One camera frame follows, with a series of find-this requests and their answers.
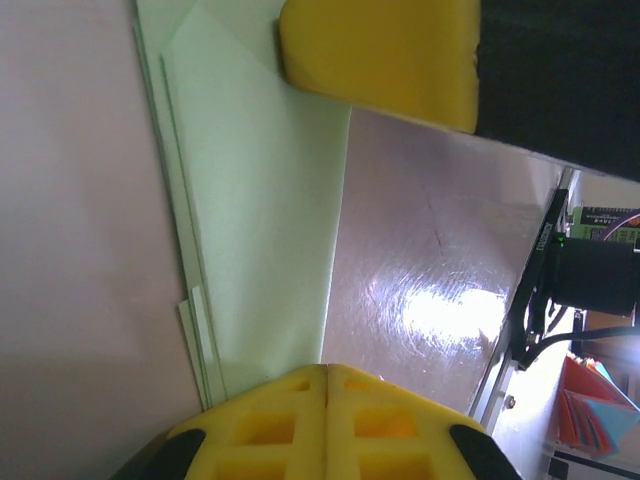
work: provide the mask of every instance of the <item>black metal bracket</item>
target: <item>black metal bracket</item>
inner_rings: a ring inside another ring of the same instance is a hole
[[[538,343],[545,333],[547,299],[541,291],[541,279],[554,238],[565,233],[568,198],[568,189],[556,189],[507,312],[511,355],[523,370],[529,366],[522,364],[528,347]]]

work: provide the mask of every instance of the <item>white wall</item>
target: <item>white wall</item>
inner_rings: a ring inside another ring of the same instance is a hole
[[[579,185],[586,206],[640,208],[639,183],[582,172]]]
[[[102,479],[198,411],[128,0],[0,0],[0,478]]]

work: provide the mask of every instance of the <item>screw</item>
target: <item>screw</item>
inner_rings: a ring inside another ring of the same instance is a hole
[[[507,409],[511,410],[516,406],[516,399],[513,397],[513,395],[508,395],[507,398],[505,398],[505,404],[507,406]]]

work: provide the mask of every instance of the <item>black cylinder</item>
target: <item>black cylinder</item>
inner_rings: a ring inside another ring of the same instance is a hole
[[[552,246],[551,298],[560,305],[629,316],[640,287],[639,255],[629,243],[566,238]]]

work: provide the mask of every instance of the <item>black cable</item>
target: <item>black cable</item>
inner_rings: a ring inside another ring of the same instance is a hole
[[[640,328],[610,327],[601,328],[599,330],[590,330],[587,332],[560,333],[558,335],[552,335],[551,337],[547,337],[541,340],[538,344],[530,347],[529,350],[527,350],[527,352],[522,356],[522,359],[519,363],[522,368],[529,368],[534,360],[538,358],[544,350],[558,342],[567,340],[598,340],[600,338],[622,337],[625,335],[640,335]]]

